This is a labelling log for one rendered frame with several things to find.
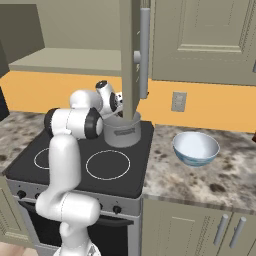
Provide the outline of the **grey metal pot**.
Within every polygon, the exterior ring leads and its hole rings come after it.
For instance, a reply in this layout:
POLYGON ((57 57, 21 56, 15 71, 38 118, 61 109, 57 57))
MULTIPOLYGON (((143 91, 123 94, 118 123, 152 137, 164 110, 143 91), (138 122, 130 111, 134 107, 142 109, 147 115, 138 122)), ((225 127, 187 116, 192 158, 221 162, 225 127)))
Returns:
POLYGON ((113 115, 104 120, 105 142, 116 148, 126 148, 137 144, 141 139, 141 115, 134 114, 131 121, 127 121, 119 115, 113 115))

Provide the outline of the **beige open cabinet door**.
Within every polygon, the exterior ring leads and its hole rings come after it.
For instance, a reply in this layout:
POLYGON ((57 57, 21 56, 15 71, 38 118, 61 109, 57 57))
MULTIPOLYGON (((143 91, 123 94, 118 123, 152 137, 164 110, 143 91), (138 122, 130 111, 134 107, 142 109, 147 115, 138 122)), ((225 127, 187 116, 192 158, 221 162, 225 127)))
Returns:
POLYGON ((134 52, 140 50, 140 0, 119 0, 123 117, 132 120, 140 100, 139 65, 134 52))

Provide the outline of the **beige base cabinet door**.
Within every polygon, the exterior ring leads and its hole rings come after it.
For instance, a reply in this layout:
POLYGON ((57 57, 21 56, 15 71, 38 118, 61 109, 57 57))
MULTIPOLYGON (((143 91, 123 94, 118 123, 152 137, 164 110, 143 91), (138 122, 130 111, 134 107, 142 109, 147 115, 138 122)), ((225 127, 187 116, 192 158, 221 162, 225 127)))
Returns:
POLYGON ((248 256, 248 253, 250 252, 255 240, 256 216, 234 213, 230 220, 225 239, 223 240, 222 252, 219 253, 219 256, 248 256), (241 217, 245 217, 246 222, 238 235, 237 242, 235 243, 234 247, 231 248, 230 243, 241 217))
POLYGON ((225 211, 143 200, 142 256, 217 256, 213 244, 225 211))
POLYGON ((34 247, 4 176, 0 176, 0 241, 28 248, 34 247))

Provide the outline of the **black hob stove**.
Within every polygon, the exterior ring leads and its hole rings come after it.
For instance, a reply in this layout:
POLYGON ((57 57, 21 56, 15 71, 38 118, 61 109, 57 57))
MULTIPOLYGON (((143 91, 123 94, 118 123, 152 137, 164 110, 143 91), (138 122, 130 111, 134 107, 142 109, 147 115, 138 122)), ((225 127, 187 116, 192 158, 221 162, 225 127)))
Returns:
MULTIPOLYGON (((82 180, 75 191, 102 203, 101 215, 134 221, 134 225, 128 228, 128 256, 141 256, 142 189, 153 132, 152 123, 143 121, 140 141, 128 148, 111 147, 102 136, 79 142, 82 180), (114 206, 120 206, 121 213, 115 214, 114 206)), ((48 134, 41 132, 5 170, 7 184, 34 246, 37 237, 31 231, 30 220, 19 201, 35 204, 35 194, 48 187, 49 142, 48 134), (19 190, 26 192, 25 198, 18 197, 19 190)))

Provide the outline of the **white and blue bowl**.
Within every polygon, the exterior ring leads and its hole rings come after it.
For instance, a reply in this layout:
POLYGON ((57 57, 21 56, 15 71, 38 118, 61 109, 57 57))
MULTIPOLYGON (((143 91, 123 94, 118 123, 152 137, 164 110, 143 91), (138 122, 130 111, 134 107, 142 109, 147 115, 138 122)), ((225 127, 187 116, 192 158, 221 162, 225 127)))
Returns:
POLYGON ((192 167, 211 163, 220 151, 219 143, 211 136, 201 132, 182 132, 172 140, 178 159, 192 167))

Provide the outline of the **black oven door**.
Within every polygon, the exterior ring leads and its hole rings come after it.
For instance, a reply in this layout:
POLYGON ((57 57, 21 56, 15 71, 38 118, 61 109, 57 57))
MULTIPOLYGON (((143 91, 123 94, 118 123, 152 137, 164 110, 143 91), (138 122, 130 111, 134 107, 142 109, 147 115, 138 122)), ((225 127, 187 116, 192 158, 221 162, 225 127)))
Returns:
MULTIPOLYGON (((19 201, 19 205, 30 220, 31 231, 36 234, 38 255, 53 256, 62 244, 60 222, 39 216, 34 203, 19 201)), ((133 225, 133 220, 101 215, 88 227, 88 234, 102 256, 128 256, 128 228, 133 225)))

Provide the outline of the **dark appliance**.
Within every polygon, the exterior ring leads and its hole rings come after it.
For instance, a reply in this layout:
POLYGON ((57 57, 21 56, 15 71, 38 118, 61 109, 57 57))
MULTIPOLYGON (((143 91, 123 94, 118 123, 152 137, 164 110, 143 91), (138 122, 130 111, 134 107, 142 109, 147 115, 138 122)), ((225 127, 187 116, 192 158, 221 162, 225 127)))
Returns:
MULTIPOLYGON (((9 66, 6 60, 6 55, 0 41, 0 79, 9 72, 9 66)), ((4 93, 0 87, 0 122, 9 116, 9 109, 5 101, 4 93)))

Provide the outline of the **grey wall outlet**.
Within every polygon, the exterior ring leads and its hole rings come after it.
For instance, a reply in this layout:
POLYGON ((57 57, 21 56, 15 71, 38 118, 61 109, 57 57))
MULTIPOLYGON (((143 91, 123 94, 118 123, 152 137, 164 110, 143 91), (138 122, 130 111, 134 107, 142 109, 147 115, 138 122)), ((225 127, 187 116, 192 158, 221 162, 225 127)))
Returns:
POLYGON ((172 107, 171 110, 175 112, 184 112, 186 105, 186 92, 174 91, 172 95, 172 107))

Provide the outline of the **beige open wall cabinet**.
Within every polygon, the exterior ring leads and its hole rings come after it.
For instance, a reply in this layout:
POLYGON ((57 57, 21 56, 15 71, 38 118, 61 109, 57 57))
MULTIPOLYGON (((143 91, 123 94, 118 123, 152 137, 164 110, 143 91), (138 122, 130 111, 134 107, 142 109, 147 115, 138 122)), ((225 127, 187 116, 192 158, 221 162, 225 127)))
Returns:
POLYGON ((118 0, 0 0, 0 43, 13 71, 121 74, 118 0))

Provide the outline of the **beige closed wall cabinet door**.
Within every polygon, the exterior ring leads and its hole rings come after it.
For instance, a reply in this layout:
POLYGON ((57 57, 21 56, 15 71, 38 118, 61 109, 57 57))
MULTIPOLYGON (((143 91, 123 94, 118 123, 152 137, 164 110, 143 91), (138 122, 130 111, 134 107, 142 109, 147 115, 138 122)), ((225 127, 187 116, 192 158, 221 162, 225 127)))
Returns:
POLYGON ((256 0, 155 0, 152 78, 256 86, 256 0))

